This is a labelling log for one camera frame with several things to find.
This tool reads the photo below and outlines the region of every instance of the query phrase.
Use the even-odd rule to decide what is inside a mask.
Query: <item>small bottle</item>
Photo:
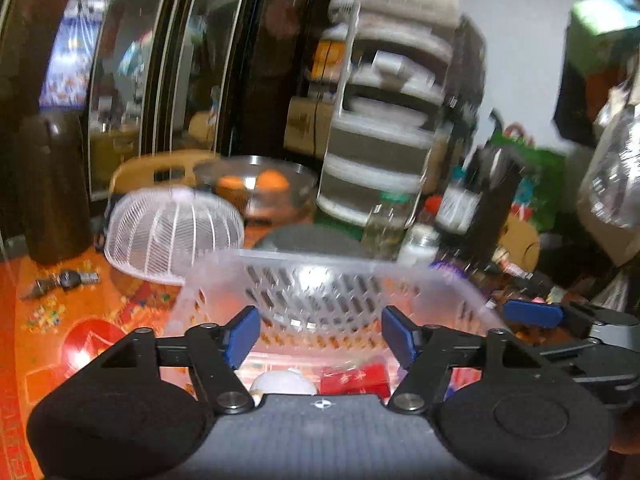
[[[442,197],[436,225],[444,231],[464,235],[474,218],[480,195],[465,188],[465,170],[453,169],[451,181]]]
[[[380,194],[380,203],[371,209],[362,235],[362,244],[374,258],[395,259],[411,213],[410,195],[386,191]]]
[[[442,195],[431,195],[428,197],[428,199],[424,201],[422,211],[418,213],[416,222],[424,225],[434,225],[441,203]]]
[[[436,259],[440,235],[430,225],[414,224],[402,241],[398,263],[412,266],[418,262],[430,264]]]

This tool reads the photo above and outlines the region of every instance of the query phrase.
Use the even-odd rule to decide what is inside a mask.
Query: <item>bottle label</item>
[[[447,262],[443,262],[442,260],[438,260],[437,262],[433,262],[432,264],[429,265],[429,267],[431,269],[444,270],[445,272],[449,272],[450,274],[453,274],[454,276],[457,276],[458,278],[463,278],[463,279],[466,280],[466,275],[465,275],[464,272],[462,272],[456,266],[448,264]]]
[[[457,234],[464,234],[474,218],[480,195],[459,187],[447,187],[442,204],[436,216],[436,222]]]

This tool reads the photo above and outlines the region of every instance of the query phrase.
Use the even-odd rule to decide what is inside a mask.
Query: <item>blue finger pad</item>
[[[254,347],[260,336],[260,313],[253,308],[228,332],[228,343],[224,352],[226,364],[237,370]]]
[[[407,370],[418,357],[411,330],[388,309],[382,311],[382,337],[389,345],[400,366]]]
[[[502,306],[502,316],[511,322],[555,328],[562,321],[562,309],[555,305],[509,300]]]

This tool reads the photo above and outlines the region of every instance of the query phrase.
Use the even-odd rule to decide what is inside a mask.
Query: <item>red packet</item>
[[[321,395],[376,394],[380,399],[391,396],[389,376],[382,362],[354,368],[323,368],[320,373]]]

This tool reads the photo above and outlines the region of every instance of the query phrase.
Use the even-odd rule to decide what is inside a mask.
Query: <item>white wire mesh cover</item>
[[[204,254],[243,243],[242,217],[229,202],[188,187],[150,188],[116,204],[104,254],[125,274],[182,285]]]

